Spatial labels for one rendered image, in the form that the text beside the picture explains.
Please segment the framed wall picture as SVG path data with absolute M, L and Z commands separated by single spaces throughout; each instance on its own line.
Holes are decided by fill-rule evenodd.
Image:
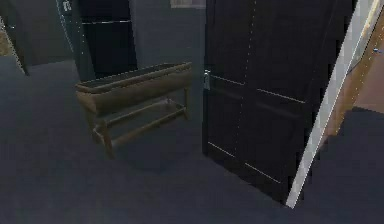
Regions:
M 170 5 L 172 8 L 204 9 L 206 0 L 170 0 Z

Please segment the dark room door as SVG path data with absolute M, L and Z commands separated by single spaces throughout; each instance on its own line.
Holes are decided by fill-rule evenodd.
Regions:
M 27 68 L 27 61 L 29 59 L 28 38 L 21 15 L 11 0 L 0 0 L 0 17 L 13 46 L 16 62 L 21 71 L 26 76 L 29 76 L 30 73 Z

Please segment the brown wooden trough table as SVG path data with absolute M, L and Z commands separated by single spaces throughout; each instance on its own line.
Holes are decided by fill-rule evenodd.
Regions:
M 188 104 L 174 101 L 169 94 L 178 90 L 188 93 L 192 79 L 190 62 L 163 63 L 79 82 L 75 93 L 93 140 L 112 158 L 115 147 L 179 116 L 187 117 Z M 115 139 L 110 136 L 112 127 L 152 110 L 167 114 Z

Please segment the black panelled room door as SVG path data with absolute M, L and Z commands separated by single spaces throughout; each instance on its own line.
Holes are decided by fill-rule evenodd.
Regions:
M 285 203 L 357 0 L 207 0 L 202 152 Z

